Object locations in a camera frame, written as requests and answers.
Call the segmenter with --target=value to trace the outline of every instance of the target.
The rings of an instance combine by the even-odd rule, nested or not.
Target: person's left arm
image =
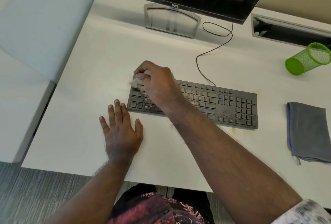
[[[135,121],[134,131],[125,104],[120,105],[115,100],[114,107],[108,107],[109,126],[105,118],[100,117],[109,161],[46,224],[107,222],[126,173],[143,140],[143,126],[139,119]]]

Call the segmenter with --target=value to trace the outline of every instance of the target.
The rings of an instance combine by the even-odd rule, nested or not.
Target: person's right arm
[[[146,70],[150,76],[143,74]],[[145,61],[134,74],[174,124],[236,224],[271,223],[302,201],[272,169],[190,104],[169,68]]]

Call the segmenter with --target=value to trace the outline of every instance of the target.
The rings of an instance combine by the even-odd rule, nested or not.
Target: person's left hand
[[[132,162],[144,138],[143,125],[137,119],[133,130],[125,104],[120,105],[119,100],[115,100],[114,104],[108,106],[109,126],[103,116],[99,118],[105,135],[106,152],[111,161]]]

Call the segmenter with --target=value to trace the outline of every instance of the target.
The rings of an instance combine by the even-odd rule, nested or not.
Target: pen holder
[[[311,69],[331,62],[330,50],[320,43],[311,43],[305,50],[285,61],[285,67],[293,75],[301,75]]]

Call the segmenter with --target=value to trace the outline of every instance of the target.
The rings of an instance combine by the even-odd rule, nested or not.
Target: forearm
[[[188,101],[163,109],[237,224],[270,223],[301,197]]]
[[[46,223],[106,223],[130,164],[130,161],[107,162],[104,167]]]

